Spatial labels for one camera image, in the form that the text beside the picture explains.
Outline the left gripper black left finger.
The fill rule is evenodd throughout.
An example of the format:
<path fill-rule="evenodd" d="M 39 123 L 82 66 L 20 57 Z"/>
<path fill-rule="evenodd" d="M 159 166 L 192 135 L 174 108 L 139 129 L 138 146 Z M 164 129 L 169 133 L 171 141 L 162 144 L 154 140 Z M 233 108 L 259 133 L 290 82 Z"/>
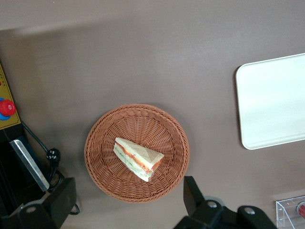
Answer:
<path fill-rule="evenodd" d="M 75 178 L 64 179 L 46 198 L 29 202 L 15 216 L 17 229 L 59 229 L 76 204 Z"/>

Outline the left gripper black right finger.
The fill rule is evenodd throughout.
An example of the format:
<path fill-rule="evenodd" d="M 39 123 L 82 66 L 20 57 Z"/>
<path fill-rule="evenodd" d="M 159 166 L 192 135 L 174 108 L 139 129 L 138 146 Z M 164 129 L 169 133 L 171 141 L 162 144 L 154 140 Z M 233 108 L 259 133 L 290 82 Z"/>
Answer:
<path fill-rule="evenodd" d="M 217 229 L 224 208 L 214 199 L 205 199 L 195 179 L 185 176 L 183 201 L 188 215 L 175 226 L 176 229 Z"/>

